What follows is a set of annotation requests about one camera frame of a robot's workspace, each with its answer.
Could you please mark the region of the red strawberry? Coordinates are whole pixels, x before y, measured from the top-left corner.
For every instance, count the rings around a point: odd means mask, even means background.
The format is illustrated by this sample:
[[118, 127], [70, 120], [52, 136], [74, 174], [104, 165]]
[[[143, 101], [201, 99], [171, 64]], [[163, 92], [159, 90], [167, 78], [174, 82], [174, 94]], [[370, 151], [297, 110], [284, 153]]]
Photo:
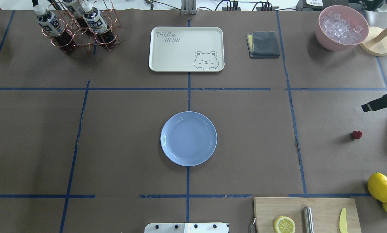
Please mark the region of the red strawberry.
[[352, 131], [350, 133], [350, 137], [354, 140], [358, 140], [360, 138], [362, 138], [363, 136], [363, 132], [362, 131]]

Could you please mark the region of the blue plate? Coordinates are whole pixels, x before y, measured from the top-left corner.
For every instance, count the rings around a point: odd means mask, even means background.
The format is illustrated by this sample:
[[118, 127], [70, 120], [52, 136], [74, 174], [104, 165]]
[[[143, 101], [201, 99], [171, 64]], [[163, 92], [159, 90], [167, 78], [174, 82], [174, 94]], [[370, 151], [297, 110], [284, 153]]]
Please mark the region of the blue plate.
[[214, 124], [198, 112], [180, 112], [164, 124], [160, 144], [167, 158], [177, 165], [192, 167], [207, 161], [218, 143]]

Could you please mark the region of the whole yellow lemon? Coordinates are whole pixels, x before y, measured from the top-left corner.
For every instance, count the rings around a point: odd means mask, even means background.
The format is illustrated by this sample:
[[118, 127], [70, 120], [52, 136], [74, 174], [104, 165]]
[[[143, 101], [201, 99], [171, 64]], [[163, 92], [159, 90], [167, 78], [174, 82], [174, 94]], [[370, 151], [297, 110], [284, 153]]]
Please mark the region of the whole yellow lemon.
[[367, 188], [373, 198], [382, 203], [387, 202], [387, 176], [375, 172], [368, 178]]

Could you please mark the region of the pink bowl with ice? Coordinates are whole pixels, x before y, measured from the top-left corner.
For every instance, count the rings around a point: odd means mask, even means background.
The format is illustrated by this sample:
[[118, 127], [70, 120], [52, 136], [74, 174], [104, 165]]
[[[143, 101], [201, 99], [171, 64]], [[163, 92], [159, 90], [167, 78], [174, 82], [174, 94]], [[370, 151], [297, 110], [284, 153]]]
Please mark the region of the pink bowl with ice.
[[319, 15], [316, 39], [331, 51], [351, 49], [367, 38], [369, 25], [365, 17], [348, 6], [328, 6]]

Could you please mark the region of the yellow plastic knife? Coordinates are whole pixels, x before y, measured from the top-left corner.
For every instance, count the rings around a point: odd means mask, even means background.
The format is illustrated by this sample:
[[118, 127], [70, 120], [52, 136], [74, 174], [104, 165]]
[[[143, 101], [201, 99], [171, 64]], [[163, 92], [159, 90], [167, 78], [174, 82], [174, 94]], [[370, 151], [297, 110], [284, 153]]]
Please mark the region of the yellow plastic knife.
[[347, 233], [347, 210], [346, 208], [342, 208], [339, 215], [339, 231], [340, 233]]

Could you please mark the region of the lemon half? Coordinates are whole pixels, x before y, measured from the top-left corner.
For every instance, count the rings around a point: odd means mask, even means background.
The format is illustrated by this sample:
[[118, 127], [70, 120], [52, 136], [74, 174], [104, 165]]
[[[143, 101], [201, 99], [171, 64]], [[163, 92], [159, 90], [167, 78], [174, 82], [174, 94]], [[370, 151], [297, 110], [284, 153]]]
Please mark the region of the lemon half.
[[274, 220], [275, 233], [295, 233], [296, 225], [293, 219], [287, 216], [279, 216]]

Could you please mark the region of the cream bear tray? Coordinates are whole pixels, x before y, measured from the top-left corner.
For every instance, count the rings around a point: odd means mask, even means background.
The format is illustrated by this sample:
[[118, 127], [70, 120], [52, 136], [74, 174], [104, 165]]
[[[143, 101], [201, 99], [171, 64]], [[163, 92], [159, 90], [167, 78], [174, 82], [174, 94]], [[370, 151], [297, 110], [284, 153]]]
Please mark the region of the cream bear tray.
[[155, 72], [220, 72], [225, 66], [223, 31], [217, 27], [156, 27], [149, 68]]

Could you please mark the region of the middle dark drink bottle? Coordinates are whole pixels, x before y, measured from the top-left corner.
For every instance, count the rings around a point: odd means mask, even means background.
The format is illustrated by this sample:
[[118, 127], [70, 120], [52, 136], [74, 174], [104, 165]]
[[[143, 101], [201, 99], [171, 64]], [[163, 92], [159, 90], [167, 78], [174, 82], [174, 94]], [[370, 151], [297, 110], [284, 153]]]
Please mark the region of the middle dark drink bottle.
[[105, 49], [112, 49], [116, 44], [116, 38], [112, 33], [112, 28], [107, 24], [101, 11], [88, 1], [81, 3], [83, 9], [83, 19], [95, 34], [96, 41]]

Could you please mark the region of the dark drink bottle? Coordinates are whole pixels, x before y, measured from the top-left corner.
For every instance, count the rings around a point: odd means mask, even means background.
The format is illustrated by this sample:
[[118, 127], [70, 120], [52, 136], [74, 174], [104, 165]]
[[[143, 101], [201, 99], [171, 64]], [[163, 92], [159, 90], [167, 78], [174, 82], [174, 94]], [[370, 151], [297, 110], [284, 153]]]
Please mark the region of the dark drink bottle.
[[105, 49], [112, 49], [116, 44], [116, 38], [112, 33], [112, 28], [107, 24], [101, 11], [88, 1], [81, 3], [83, 9], [83, 19], [95, 34], [96, 41]]
[[75, 42], [73, 36], [65, 28], [65, 23], [42, 5], [35, 5], [33, 10], [37, 15], [37, 23], [42, 28], [44, 34], [50, 37], [65, 53], [73, 52], [75, 50]]
[[80, 0], [62, 0], [62, 3], [74, 17], [82, 17], [83, 9]]

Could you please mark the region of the back dark drink bottle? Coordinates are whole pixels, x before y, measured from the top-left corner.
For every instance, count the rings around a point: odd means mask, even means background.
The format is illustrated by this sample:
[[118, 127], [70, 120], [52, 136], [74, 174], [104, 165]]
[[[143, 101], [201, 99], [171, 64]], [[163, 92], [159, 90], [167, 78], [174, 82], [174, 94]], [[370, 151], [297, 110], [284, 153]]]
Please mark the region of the back dark drink bottle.
[[62, 0], [62, 3], [74, 17], [82, 17], [83, 9], [80, 0]]

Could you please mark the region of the front dark drink bottle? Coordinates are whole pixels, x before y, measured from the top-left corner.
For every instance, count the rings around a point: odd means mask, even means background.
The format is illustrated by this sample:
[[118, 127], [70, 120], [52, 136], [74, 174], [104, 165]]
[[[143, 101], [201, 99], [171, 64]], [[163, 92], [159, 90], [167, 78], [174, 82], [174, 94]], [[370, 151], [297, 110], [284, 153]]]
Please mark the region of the front dark drink bottle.
[[75, 50], [75, 42], [73, 36], [65, 28], [65, 23], [42, 5], [35, 5], [33, 10], [37, 15], [37, 23], [42, 28], [44, 34], [50, 37], [65, 53], [73, 52]]

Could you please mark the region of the metal handled knife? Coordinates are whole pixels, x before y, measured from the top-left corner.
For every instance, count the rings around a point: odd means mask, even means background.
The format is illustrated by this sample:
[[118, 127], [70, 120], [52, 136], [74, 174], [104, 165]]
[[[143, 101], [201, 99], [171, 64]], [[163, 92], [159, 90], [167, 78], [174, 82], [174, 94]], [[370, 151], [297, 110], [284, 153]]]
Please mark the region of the metal handled knife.
[[303, 217], [305, 221], [305, 231], [306, 233], [314, 233], [314, 223], [313, 223], [313, 211], [312, 208], [305, 206], [303, 208]]

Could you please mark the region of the aluminium frame post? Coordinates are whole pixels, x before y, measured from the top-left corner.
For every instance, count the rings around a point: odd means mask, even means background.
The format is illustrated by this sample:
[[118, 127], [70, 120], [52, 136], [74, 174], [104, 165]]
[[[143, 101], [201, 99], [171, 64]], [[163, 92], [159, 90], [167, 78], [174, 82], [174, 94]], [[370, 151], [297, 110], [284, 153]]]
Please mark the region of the aluminium frame post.
[[196, 0], [181, 0], [181, 14], [182, 15], [196, 15], [197, 6]]

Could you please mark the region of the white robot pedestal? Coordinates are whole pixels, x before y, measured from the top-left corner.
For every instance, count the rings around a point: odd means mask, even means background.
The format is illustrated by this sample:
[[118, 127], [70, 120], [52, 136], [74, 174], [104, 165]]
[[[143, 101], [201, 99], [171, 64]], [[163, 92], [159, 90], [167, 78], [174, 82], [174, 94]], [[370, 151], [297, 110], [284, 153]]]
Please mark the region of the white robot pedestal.
[[145, 226], [145, 233], [229, 233], [228, 223], [150, 223]]

